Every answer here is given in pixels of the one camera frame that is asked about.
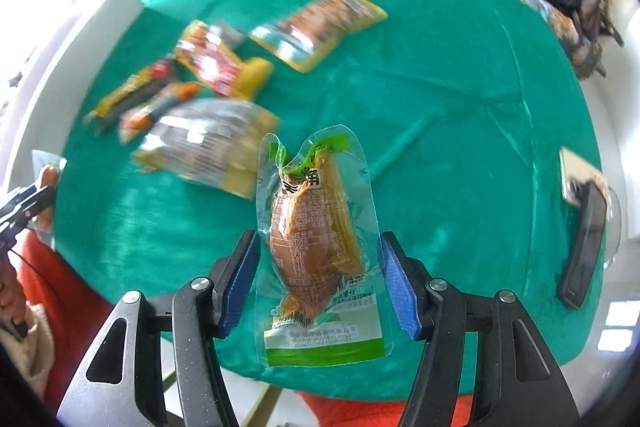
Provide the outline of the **person's left hand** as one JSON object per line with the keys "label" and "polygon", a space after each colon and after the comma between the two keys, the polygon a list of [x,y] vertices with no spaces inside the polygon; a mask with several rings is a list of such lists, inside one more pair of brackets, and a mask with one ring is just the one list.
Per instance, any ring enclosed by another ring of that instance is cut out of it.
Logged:
{"label": "person's left hand", "polygon": [[0,287],[2,319],[15,324],[22,323],[25,320],[26,298],[14,266],[6,254],[1,255]]}

